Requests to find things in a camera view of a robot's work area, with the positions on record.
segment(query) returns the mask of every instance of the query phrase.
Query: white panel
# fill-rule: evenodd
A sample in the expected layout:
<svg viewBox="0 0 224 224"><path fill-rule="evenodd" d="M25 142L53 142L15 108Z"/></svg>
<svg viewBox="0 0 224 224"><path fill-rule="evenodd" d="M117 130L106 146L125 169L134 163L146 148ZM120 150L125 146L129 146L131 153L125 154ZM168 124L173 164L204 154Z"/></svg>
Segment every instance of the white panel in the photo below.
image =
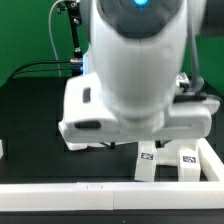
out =
<svg viewBox="0 0 224 224"><path fill-rule="evenodd" d="M113 191L101 184L0 185L0 211L102 209L113 209Z"/></svg>
<svg viewBox="0 0 224 224"><path fill-rule="evenodd" d="M224 208L224 184L136 183L114 188L114 209L215 208Z"/></svg>

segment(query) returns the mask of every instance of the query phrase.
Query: white plastic casing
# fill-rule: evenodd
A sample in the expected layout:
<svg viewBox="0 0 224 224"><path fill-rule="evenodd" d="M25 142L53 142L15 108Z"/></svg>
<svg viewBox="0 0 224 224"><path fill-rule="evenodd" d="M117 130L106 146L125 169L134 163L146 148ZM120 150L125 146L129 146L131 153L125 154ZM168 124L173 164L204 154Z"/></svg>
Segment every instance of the white plastic casing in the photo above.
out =
<svg viewBox="0 0 224 224"><path fill-rule="evenodd" d="M141 40L116 33L100 17L96 2L92 6L91 46L101 98L124 125L138 120L138 125L156 131L165 123L164 113L173 101L175 78L182 66L186 1L159 34Z"/></svg>

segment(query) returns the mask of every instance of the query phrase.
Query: blue light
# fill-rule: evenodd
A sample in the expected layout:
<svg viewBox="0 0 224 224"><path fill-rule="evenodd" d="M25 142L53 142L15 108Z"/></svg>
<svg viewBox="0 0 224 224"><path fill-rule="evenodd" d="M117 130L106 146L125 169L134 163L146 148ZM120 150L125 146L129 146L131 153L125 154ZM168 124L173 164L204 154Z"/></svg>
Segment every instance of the blue light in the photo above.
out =
<svg viewBox="0 0 224 224"><path fill-rule="evenodd" d="M148 0L134 0L134 1L139 6L145 5L148 2Z"/></svg>

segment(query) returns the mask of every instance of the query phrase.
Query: black cable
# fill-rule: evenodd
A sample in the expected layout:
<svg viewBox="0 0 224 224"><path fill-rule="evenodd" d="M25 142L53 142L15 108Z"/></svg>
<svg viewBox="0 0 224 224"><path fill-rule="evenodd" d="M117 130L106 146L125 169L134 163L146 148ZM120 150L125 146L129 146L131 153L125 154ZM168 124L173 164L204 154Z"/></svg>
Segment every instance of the black cable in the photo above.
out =
<svg viewBox="0 0 224 224"><path fill-rule="evenodd" d="M52 65L52 64L70 64L70 60L58 60L58 61L34 61L27 63L25 65L20 66L19 68L15 69L12 74L8 77L7 82L14 78L15 73L20 72L21 70L34 66L34 65Z"/></svg>
<svg viewBox="0 0 224 224"><path fill-rule="evenodd" d="M174 98L174 103L185 103L185 102L200 102L206 99L213 99L219 101L221 104L223 100L221 97L210 95L206 93L188 93L184 95L176 95Z"/></svg>
<svg viewBox="0 0 224 224"><path fill-rule="evenodd" d="M188 24L187 24L187 31L188 31L188 39L189 39L189 45L190 45L190 54L191 54L191 67L192 67L192 80L191 80L191 88L189 91L192 91L194 93L200 92L202 87L204 86L204 80L199 75L199 61L198 61L198 51L197 51L197 45L193 30L193 15L192 15L192 5L190 0L187 1L188 3Z"/></svg>
<svg viewBox="0 0 224 224"><path fill-rule="evenodd" d="M12 79L17 76L17 75L20 75L20 74L24 74L24 73L35 73L35 72L54 72L54 71L71 71L72 69L71 68L61 68L61 69L41 69L41 70L29 70L29 71L23 71L23 72L17 72L17 73L14 73Z"/></svg>

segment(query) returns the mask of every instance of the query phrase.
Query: white block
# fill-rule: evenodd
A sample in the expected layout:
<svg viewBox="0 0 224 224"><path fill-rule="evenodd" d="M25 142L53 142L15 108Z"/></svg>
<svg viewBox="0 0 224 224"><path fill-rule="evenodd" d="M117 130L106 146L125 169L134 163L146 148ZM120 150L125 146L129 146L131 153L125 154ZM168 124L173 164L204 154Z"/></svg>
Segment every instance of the white block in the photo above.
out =
<svg viewBox="0 0 224 224"><path fill-rule="evenodd" d="M155 142L138 143L138 159L135 170L135 180L153 182L156 171L157 150Z"/></svg>
<svg viewBox="0 0 224 224"><path fill-rule="evenodd" d="M224 208L223 183L118 183L114 187L117 210L219 208Z"/></svg>
<svg viewBox="0 0 224 224"><path fill-rule="evenodd" d="M224 182L224 165L206 139L199 141L199 156L202 170L208 181Z"/></svg>
<svg viewBox="0 0 224 224"><path fill-rule="evenodd" d="M0 211L113 209L113 189L100 183L0 185L0 198Z"/></svg>
<svg viewBox="0 0 224 224"><path fill-rule="evenodd" d="M2 144L2 140L0 140L0 159L3 157L4 153L3 153L3 144Z"/></svg>
<svg viewBox="0 0 224 224"><path fill-rule="evenodd" d="M180 182L198 182L200 175L198 150L181 149L179 151L178 180Z"/></svg>

